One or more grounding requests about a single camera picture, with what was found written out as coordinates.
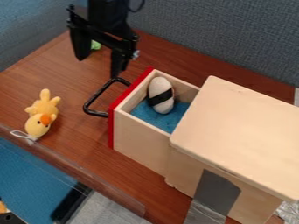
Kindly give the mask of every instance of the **black cable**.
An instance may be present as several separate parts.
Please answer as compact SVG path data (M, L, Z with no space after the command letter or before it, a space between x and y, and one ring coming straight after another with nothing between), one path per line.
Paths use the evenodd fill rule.
M145 0L142 0L142 1L140 2L139 6L137 7L137 9L136 9L136 10L133 10L131 7L129 7L129 1L128 1L127 8L128 8L128 11L133 12L133 13L136 13L136 12L140 11L140 10L143 8L144 5L145 5Z

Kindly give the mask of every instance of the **wooden table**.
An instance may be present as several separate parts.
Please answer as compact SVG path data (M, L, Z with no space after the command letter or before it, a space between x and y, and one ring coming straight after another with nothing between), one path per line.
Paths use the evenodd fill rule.
M199 87L207 76L213 74L285 102L294 101L295 89L289 85L143 32L138 33L141 36L138 46L141 57L131 62L129 69L122 74L129 81L146 67L154 67ZM64 33L1 73L0 123L23 130L27 119L24 108L38 98L42 88L49 88L62 98L60 114L49 133L39 142L141 201L146 206L145 218L149 221L182 223L191 198L166 185L162 176L110 150L107 147L107 120L82 111L85 100L107 81L109 62L110 51L104 47L79 62L73 55L68 33ZM123 89L115 84L94 107L106 109ZM40 156L93 189L99 189L80 170L61 165L55 157Z

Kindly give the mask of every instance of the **wooden box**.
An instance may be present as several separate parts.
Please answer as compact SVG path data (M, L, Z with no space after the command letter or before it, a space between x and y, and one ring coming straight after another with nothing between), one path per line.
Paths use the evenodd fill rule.
M145 98L150 81L157 76L165 77L172 84L178 101L191 102L199 91L199 87L148 69L110 106L108 144L110 148L165 176L170 156L170 134L129 113Z
M152 78L163 76L191 106L170 135L130 114ZM229 216L262 224L283 200L299 200L299 108L210 76L199 90L157 70L109 108L109 146L193 197L204 169L241 190Z

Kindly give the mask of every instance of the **blue carpet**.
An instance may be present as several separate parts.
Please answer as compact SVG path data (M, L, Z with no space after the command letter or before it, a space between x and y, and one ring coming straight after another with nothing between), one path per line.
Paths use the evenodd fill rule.
M172 133L177 127L177 124L184 115L184 112L189 108L189 102L177 101L173 107L173 110L167 114L162 115L157 113L147 101L141 101L132 111L131 115L138 117L139 119L150 123L161 130L168 133Z
M64 172L0 137L0 197L20 218L30 224L53 223L51 213L72 189L53 175L66 178Z

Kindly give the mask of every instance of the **white egg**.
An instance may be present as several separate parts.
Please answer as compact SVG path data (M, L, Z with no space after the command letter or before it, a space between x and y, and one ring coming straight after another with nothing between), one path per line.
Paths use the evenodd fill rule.
M153 98L161 93L166 92L169 89L172 89L172 97L166 101L162 101L155 105L153 108L156 112L161 114L167 114L173 109L174 104L174 93L171 83L166 80L164 77L156 77L151 80L149 84L149 98Z

